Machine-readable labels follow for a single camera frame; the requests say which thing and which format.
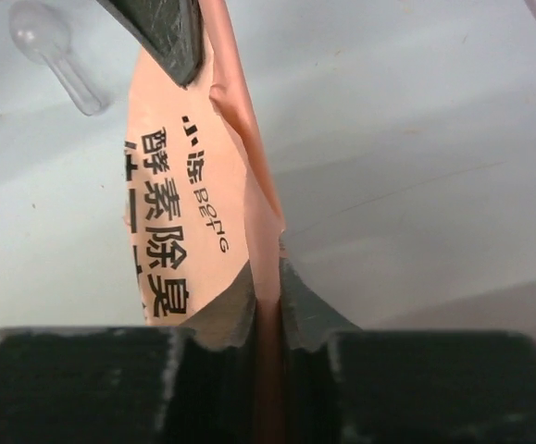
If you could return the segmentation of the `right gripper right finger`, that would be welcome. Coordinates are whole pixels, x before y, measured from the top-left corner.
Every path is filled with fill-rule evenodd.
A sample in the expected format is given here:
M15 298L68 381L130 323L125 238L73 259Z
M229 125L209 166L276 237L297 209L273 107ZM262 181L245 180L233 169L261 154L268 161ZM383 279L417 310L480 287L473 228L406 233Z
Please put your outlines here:
M362 328L280 251L290 443L536 443L536 281Z

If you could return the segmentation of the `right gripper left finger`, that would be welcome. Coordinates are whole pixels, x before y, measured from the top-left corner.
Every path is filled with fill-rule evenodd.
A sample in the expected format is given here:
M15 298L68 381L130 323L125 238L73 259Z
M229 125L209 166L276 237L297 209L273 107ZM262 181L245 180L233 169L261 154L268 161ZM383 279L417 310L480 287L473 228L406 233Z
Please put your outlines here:
M0 328L0 443L249 443L249 267L177 327Z

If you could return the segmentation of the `clear plastic scoop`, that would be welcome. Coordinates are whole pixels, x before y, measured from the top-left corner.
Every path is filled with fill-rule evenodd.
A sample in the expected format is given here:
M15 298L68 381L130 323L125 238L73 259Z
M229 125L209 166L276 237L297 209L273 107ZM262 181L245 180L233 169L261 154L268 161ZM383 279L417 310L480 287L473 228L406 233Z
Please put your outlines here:
M71 33L50 6L18 1L8 11L12 42L31 62L47 66L70 100L87 117L100 114L105 104L71 59Z

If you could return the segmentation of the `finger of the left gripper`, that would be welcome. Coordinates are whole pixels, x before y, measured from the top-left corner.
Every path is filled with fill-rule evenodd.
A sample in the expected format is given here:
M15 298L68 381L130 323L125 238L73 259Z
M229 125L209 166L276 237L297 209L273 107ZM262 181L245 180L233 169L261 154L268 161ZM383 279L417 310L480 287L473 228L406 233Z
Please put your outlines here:
M99 0L180 87L198 77L204 63L203 20L194 0Z

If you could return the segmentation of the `pink cat litter bag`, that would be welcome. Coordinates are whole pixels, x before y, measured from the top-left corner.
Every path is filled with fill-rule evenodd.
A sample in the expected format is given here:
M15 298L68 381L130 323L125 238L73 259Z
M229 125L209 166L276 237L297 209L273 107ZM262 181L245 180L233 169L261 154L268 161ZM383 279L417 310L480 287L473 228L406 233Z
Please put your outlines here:
M177 85L142 48L129 93L126 223L145 322L177 327L244 267L256 296L253 439L286 439L280 350L280 201L231 18L197 1L204 63Z

